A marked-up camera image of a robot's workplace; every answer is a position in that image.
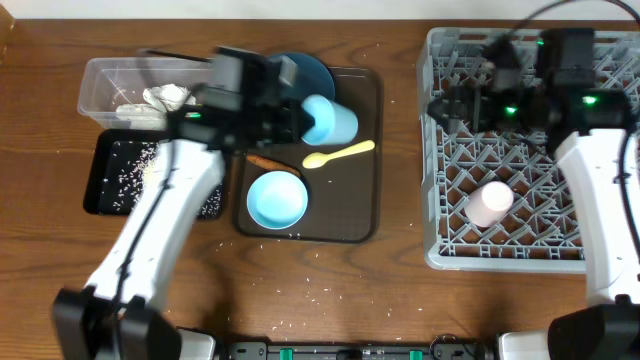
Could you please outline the white tissue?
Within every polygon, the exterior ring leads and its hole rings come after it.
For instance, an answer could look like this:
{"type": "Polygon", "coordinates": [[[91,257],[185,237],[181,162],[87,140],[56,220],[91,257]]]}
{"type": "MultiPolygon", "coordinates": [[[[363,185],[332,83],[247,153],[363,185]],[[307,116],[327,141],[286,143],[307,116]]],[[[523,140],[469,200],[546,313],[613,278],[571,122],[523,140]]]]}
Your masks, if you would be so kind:
{"type": "Polygon", "coordinates": [[[185,87],[175,84],[146,88],[143,91],[143,99],[160,112],[175,111],[183,104],[196,104],[195,97],[185,87]]]}

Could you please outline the dark blue plate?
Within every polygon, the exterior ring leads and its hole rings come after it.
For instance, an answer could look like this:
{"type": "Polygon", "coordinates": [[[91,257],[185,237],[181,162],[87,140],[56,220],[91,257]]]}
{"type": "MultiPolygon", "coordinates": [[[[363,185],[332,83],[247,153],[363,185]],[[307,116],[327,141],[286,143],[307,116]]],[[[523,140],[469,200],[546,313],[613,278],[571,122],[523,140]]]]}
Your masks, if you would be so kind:
{"type": "Polygon", "coordinates": [[[283,99],[304,101],[311,95],[321,95],[328,100],[334,100],[336,88],[329,69],[316,57],[299,52],[281,52],[273,54],[270,60],[278,60],[286,56],[297,66],[298,72],[292,87],[281,90],[283,99]]]}

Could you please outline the yellow plastic spoon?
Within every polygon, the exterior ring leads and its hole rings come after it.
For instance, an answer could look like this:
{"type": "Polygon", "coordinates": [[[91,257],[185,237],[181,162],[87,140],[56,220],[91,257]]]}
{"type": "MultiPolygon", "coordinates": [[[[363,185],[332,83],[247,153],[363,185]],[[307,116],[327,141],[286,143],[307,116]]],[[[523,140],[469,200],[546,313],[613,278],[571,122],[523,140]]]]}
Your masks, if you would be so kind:
{"type": "Polygon", "coordinates": [[[365,140],[332,153],[311,153],[303,159],[302,166],[304,169],[317,169],[331,160],[368,152],[375,146],[376,143],[373,140],[365,140]]]}

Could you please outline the light blue cup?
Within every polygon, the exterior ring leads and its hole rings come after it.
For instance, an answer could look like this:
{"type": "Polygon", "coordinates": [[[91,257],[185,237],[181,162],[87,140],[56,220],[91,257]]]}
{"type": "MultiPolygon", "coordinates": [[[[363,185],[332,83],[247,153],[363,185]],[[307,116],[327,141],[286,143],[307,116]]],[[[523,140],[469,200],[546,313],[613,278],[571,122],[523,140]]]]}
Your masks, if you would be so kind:
{"type": "Polygon", "coordinates": [[[311,146],[344,145],[351,142],[358,132],[357,115],[321,95],[307,97],[302,108],[313,118],[314,125],[302,137],[311,146]]]}

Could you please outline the pink cup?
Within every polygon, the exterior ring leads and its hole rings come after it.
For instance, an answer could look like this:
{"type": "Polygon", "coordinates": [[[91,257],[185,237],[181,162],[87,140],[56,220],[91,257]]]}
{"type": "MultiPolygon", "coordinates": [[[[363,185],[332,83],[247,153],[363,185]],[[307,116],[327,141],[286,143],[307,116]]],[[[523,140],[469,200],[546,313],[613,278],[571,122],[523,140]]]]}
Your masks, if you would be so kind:
{"type": "Polygon", "coordinates": [[[476,189],[464,207],[466,217],[478,227],[491,227],[511,209],[514,194],[511,188],[499,181],[486,183],[476,189]]]}

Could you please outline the light blue bowl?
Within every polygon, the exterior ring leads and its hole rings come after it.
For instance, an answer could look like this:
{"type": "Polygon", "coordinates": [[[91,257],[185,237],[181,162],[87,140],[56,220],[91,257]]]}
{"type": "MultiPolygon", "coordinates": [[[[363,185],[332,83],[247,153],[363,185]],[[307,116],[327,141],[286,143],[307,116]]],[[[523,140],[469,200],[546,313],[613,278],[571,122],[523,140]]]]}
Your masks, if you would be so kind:
{"type": "Polygon", "coordinates": [[[296,224],[305,214],[309,193],[303,181],[285,171],[259,176],[249,187],[246,206],[252,220],[269,230],[296,224]]]}

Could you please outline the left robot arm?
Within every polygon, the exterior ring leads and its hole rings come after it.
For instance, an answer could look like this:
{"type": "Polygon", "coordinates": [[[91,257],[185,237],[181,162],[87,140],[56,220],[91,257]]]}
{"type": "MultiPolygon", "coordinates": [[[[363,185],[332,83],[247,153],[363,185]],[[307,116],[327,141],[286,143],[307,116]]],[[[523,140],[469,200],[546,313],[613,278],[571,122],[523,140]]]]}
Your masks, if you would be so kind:
{"type": "Polygon", "coordinates": [[[284,97],[300,66],[221,47],[209,80],[165,114],[160,179],[143,190],[114,246],[81,290],[61,289],[52,317],[66,359],[215,359],[214,336],[163,315],[168,285],[197,213],[225,175],[224,152],[297,143],[312,123],[284,97]]]}

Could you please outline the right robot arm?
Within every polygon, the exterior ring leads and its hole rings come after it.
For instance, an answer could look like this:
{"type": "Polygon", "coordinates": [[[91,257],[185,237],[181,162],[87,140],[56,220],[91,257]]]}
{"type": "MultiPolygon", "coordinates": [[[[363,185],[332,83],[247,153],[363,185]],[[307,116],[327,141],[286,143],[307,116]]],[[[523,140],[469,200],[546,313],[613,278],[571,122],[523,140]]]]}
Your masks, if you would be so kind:
{"type": "Polygon", "coordinates": [[[546,149],[572,196],[586,260],[588,306],[545,330],[499,336],[499,359],[636,359],[639,356],[639,179],[637,118],[629,97],[599,88],[595,32],[557,28],[538,36],[535,75],[527,87],[511,34],[484,49],[490,85],[457,85],[430,100],[427,114],[445,130],[542,130],[546,149]]]}

